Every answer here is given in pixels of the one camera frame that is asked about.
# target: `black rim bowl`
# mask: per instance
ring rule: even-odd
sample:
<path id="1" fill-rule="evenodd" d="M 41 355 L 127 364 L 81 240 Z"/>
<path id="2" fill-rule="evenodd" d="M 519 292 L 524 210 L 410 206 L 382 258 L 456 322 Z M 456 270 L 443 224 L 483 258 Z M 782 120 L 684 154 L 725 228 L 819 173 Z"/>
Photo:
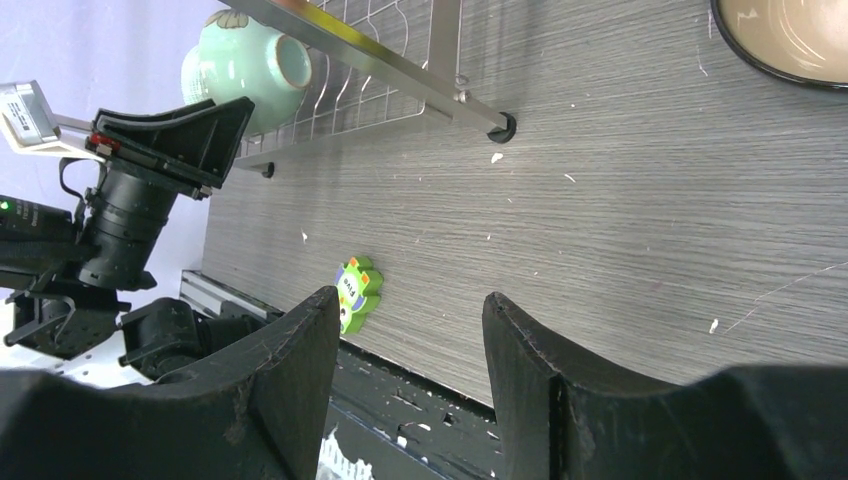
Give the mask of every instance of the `black rim bowl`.
<path id="1" fill-rule="evenodd" d="M 724 17 L 721 16 L 721 9 L 719 8 L 719 3 L 722 0 L 710 0 L 710 6 L 713 11 L 713 19 L 715 19 L 716 26 L 718 27 L 718 31 L 721 34 L 724 41 L 730 46 L 730 49 L 733 50 L 733 53 L 736 54 L 737 57 L 744 60 L 748 65 L 756 68 L 757 70 L 766 73 L 772 77 L 778 78 L 785 82 L 794 83 L 795 85 L 810 88 L 819 91 L 831 91 L 831 92 L 839 92 L 845 93 L 846 89 L 848 89 L 848 83 L 841 82 L 826 82 L 823 80 L 814 80 L 812 78 L 799 77 L 798 75 L 793 75 L 791 73 L 784 72 L 783 70 L 778 70 L 771 65 L 759 60 L 750 52 L 745 50 L 739 42 L 736 41 L 736 38 L 730 33 L 730 29 L 727 28 L 727 24 L 724 21 Z"/>

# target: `wood grain surface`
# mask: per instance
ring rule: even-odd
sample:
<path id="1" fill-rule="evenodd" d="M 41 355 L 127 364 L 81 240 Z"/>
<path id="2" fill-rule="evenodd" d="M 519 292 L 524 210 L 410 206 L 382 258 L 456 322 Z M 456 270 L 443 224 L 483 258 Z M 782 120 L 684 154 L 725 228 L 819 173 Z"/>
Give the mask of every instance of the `wood grain surface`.
<path id="1" fill-rule="evenodd" d="M 844 106 L 746 66 L 702 0 L 463 15 L 462 74 L 516 114 L 511 143 L 452 125 L 233 171 L 204 273 L 287 309 L 368 255 L 383 303 L 350 339 L 484 402 L 494 290 L 663 380 L 846 361 Z"/>

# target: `bowl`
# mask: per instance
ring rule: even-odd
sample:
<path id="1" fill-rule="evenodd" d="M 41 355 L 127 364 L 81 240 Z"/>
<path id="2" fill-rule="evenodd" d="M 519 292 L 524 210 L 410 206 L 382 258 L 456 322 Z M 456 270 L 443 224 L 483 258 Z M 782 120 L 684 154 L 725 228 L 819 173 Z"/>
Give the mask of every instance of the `bowl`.
<path id="1" fill-rule="evenodd" d="M 711 0 L 718 31 L 757 70 L 803 87 L 848 88 L 848 0 Z"/>
<path id="2" fill-rule="evenodd" d="M 212 15 L 197 45 L 203 95 L 217 104 L 248 97 L 256 104 L 245 135 L 290 121 L 312 80 L 306 47 L 232 9 Z"/>

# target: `dish rack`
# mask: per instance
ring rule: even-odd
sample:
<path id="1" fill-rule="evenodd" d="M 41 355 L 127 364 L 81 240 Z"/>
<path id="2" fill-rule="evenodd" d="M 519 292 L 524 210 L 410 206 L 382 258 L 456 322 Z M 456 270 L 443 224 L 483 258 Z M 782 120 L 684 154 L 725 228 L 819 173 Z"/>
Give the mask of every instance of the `dish rack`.
<path id="1" fill-rule="evenodd" d="M 515 134 L 514 117 L 462 88 L 461 0 L 221 1 L 303 42 L 313 65 L 294 118 L 246 139 L 235 167 L 271 176 L 275 161 L 454 119 L 497 143 Z"/>

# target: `green toy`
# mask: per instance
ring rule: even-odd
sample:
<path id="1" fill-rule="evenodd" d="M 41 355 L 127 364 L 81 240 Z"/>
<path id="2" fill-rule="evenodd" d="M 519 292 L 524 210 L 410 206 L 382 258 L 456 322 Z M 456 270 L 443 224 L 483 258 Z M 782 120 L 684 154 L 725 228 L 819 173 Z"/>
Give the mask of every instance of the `green toy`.
<path id="1" fill-rule="evenodd" d="M 339 291 L 339 321 L 341 333 L 356 333 L 365 323 L 365 315 L 373 312 L 380 303 L 377 290 L 383 276 L 374 270 L 368 257 L 352 257 L 336 273 Z"/>

